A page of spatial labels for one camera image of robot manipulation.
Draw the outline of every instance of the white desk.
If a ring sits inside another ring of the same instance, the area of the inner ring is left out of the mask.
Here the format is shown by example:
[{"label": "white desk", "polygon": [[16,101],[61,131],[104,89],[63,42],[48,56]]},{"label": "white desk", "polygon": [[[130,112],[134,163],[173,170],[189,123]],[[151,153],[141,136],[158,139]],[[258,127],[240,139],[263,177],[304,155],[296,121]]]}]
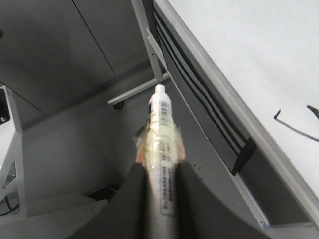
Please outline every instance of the white desk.
[{"label": "white desk", "polygon": [[319,137],[319,3],[155,2],[319,226],[319,142],[274,120]]}]

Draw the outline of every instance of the metal frame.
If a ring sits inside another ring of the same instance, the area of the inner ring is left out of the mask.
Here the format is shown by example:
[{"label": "metal frame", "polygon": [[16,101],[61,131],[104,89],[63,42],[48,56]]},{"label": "metal frame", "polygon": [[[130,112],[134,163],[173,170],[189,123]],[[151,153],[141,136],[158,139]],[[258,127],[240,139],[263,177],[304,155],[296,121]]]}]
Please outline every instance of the metal frame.
[{"label": "metal frame", "polygon": [[[26,218],[26,198],[24,188],[24,171],[22,158],[22,129],[12,91],[5,86],[4,90],[10,120],[0,125],[0,200],[17,190],[18,212],[0,216],[0,224]],[[15,163],[15,178],[5,186],[11,165]]]},{"label": "metal frame", "polygon": [[[141,30],[141,34],[143,37],[143,41],[146,47],[146,51],[149,56],[149,60],[151,62],[151,66],[154,72],[154,79],[151,79],[150,81],[147,81],[127,92],[124,92],[123,94],[114,97],[110,100],[108,100],[109,105],[116,105],[117,103],[124,101],[156,84],[159,84],[160,82],[170,78],[170,74],[167,71],[167,66],[164,60],[163,53],[161,51],[160,46],[156,42],[155,38],[153,37],[151,31],[150,31],[150,26],[149,26],[149,21],[147,19],[146,13],[145,13],[145,8],[143,5],[142,0],[132,0],[132,5],[133,9],[136,15],[136,18],[138,20],[138,24]],[[160,67],[160,62],[166,69],[166,73],[162,73],[161,67]]]}]

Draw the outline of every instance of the gray wall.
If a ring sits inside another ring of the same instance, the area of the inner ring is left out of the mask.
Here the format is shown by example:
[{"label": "gray wall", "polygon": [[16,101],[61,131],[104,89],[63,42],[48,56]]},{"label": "gray wall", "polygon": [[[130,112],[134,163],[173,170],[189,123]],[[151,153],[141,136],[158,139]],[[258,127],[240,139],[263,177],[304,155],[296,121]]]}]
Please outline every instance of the gray wall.
[{"label": "gray wall", "polygon": [[130,0],[1,1],[0,28],[0,82],[22,124],[148,60]]}]

